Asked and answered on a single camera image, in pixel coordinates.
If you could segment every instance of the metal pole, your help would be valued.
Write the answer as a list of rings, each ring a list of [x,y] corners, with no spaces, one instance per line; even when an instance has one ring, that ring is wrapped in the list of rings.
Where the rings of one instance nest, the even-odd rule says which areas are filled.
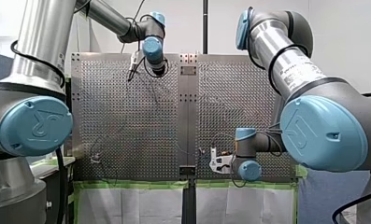
[[[64,60],[76,0],[28,0],[17,50],[64,71]],[[14,58],[11,74],[0,82],[36,86],[64,93],[60,77],[46,65]]]
[[[203,0],[203,54],[208,54],[208,0]]]
[[[88,0],[78,0],[76,7],[81,7],[87,1]],[[102,0],[92,0],[88,10],[88,17],[105,26],[116,35],[126,35],[131,28],[131,23],[128,20]]]

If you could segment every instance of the green tape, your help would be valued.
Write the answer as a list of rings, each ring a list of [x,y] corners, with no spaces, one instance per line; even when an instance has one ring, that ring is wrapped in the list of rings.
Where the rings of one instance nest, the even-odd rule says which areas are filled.
[[[236,181],[238,185],[243,185],[242,181]],[[232,180],[197,180],[196,187],[200,189],[225,189],[235,187]],[[297,183],[267,183],[267,182],[249,182],[245,188],[253,189],[295,189]]]
[[[307,168],[303,165],[296,165],[296,176],[306,179],[307,178]]]
[[[78,213],[79,213],[79,193],[80,189],[74,189],[74,223],[78,224]]]
[[[97,180],[74,182],[76,189],[186,189],[188,181]]]
[[[298,223],[298,189],[296,184],[293,191],[293,224]]]
[[[74,201],[74,194],[68,195],[68,204],[71,204]]]

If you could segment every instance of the small metal bracket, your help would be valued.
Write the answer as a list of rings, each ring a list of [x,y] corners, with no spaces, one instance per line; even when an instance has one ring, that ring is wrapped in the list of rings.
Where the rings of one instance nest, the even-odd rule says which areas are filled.
[[[183,165],[179,167],[179,175],[195,175],[196,167],[193,165]]]
[[[181,66],[182,76],[196,76],[196,66]]]

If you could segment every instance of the light blue joint cap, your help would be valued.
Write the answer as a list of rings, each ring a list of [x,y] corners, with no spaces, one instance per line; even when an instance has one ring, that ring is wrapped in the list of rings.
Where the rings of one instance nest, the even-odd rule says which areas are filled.
[[[149,62],[161,61],[163,57],[162,41],[155,36],[149,36],[142,46],[145,57]]]
[[[43,156],[71,134],[72,115],[60,100],[28,98],[13,106],[0,121],[0,147],[14,156]]]
[[[235,129],[235,140],[241,141],[246,138],[254,136],[257,131],[254,128],[236,128]]]
[[[153,11],[150,13],[150,15],[155,18],[159,23],[162,25],[165,25],[165,17],[162,13]]]
[[[237,49],[247,49],[247,38],[249,36],[250,24],[248,22],[249,11],[245,10],[240,15],[235,34],[235,46]]]
[[[345,107],[324,97],[302,96],[289,102],[282,111],[280,128],[291,156],[314,170],[356,170],[368,154],[359,121]]]
[[[256,181],[261,177],[262,168],[256,161],[243,161],[238,167],[238,174],[247,181]]]

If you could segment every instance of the perforated metal panel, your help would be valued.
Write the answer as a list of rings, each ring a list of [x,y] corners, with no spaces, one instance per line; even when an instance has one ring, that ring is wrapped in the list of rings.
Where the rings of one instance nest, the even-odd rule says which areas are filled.
[[[209,147],[215,134],[235,135],[235,128],[254,127],[259,131],[271,125],[275,94],[265,71],[250,63],[247,56],[205,56],[198,59],[199,120],[198,147],[205,150],[197,162],[197,178],[223,179],[228,175],[211,172]],[[216,138],[218,151],[233,151],[233,139]],[[284,153],[275,157],[258,153],[257,161],[263,167],[263,180],[289,181],[295,176],[292,159]]]
[[[130,55],[73,55],[77,180],[178,180],[179,166],[193,165],[194,158],[197,178],[228,178],[209,170],[212,137],[234,135],[237,127],[270,125],[274,94],[265,72],[247,56],[198,55],[192,65],[197,74],[181,74],[184,59],[165,56],[166,77],[151,78],[141,66],[127,82]],[[234,148],[225,137],[216,144],[219,150]],[[290,181],[295,175],[286,154],[259,153],[258,161],[263,180]]]
[[[130,55],[73,57],[76,179],[177,180],[176,58],[165,77],[140,66],[128,82]]]

